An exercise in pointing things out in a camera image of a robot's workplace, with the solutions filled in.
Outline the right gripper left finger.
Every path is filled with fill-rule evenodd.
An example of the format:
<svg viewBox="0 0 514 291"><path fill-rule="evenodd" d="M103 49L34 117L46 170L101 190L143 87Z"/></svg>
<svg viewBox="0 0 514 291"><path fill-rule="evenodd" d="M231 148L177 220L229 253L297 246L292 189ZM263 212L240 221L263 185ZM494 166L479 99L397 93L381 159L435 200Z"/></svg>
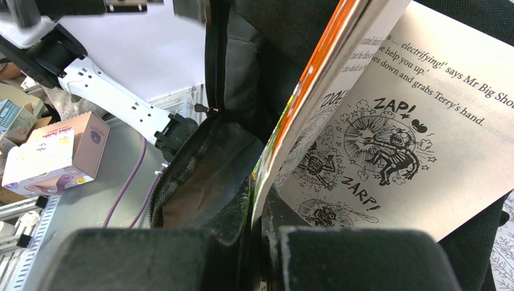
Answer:
<svg viewBox="0 0 514 291"><path fill-rule="evenodd" d="M207 229L82 229L38 290L250 290L237 244Z"/></svg>

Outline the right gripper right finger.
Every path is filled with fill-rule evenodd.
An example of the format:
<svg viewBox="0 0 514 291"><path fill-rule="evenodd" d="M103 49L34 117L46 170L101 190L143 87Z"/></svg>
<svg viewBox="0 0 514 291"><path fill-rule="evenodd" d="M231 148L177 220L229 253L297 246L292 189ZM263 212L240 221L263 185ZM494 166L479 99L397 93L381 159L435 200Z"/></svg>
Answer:
<svg viewBox="0 0 514 291"><path fill-rule="evenodd" d="M442 248L412 230L312 227L270 190L262 214L269 290L459 290Z"/></svg>

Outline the orange illustrated book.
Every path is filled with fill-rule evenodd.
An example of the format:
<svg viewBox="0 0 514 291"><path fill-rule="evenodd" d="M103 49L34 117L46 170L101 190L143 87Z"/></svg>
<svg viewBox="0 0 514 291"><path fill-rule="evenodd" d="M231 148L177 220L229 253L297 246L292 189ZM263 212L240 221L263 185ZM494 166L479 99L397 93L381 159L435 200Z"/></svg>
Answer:
<svg viewBox="0 0 514 291"><path fill-rule="evenodd" d="M377 1L353 55L333 19L259 169L318 227L440 240L513 189L513 46L418 1Z"/></svg>

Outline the black student backpack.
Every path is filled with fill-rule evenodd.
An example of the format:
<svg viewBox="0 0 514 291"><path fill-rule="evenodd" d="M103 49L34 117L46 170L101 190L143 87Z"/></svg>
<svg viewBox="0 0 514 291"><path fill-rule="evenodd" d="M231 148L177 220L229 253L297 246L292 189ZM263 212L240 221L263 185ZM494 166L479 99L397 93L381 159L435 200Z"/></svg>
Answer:
<svg viewBox="0 0 514 291"><path fill-rule="evenodd" d="M205 80L209 109L157 180L149 204L151 227L164 227L163 209L180 199L199 210L180 208L188 221L237 244L250 269L250 211L255 186L250 171L285 107L286 95L314 52L336 1L207 1ZM505 196L437 243L459 290L494 290L489 256L497 229L506 222Z"/></svg>

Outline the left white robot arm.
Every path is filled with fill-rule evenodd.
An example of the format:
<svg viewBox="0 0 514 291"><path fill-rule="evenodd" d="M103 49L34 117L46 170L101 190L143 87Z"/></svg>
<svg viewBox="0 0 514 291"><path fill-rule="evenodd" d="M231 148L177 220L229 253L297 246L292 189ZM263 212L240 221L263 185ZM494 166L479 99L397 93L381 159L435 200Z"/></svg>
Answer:
<svg viewBox="0 0 514 291"><path fill-rule="evenodd" d="M100 106L140 133L171 161L198 128L192 119L159 109L109 77L61 24L43 17L20 28L1 13L1 52L28 77Z"/></svg>

